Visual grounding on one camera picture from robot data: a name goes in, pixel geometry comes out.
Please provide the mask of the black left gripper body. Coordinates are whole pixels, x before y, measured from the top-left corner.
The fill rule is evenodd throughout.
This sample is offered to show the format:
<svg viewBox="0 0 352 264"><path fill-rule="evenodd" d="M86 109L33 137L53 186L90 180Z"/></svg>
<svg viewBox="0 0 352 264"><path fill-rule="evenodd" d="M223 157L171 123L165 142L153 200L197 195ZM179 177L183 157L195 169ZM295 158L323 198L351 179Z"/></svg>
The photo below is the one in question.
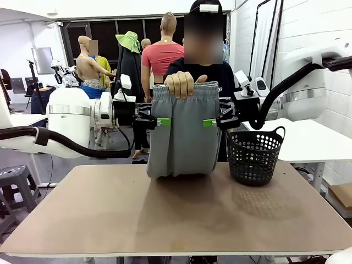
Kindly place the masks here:
<svg viewBox="0 0 352 264"><path fill-rule="evenodd" d="M116 126L132 126L136 109L140 103L113 101L113 114Z"/></svg>

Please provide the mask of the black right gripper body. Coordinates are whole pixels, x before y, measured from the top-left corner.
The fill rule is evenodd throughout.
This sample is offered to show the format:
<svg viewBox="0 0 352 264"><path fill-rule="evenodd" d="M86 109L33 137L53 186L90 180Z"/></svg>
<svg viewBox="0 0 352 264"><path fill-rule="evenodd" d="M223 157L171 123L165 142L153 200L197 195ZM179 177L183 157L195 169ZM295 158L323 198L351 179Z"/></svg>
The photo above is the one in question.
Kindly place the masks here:
<svg viewBox="0 0 352 264"><path fill-rule="evenodd" d="M236 98L235 102L236 116L240 122L249 122L257 119L260 111L260 99L258 97Z"/></svg>

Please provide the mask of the person's right hand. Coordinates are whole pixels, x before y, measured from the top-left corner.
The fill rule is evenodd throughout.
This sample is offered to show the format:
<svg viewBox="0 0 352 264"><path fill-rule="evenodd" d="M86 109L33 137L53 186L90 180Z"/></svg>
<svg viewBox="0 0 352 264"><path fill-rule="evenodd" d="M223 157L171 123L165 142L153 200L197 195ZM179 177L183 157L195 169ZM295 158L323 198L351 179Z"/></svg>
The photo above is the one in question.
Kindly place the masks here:
<svg viewBox="0 0 352 264"><path fill-rule="evenodd" d="M168 87L169 92L177 99L184 99L194 93L194 83L204 83L207 80L207 75L201 75L195 81L191 74L179 71L168 75L164 81L164 85Z"/></svg>

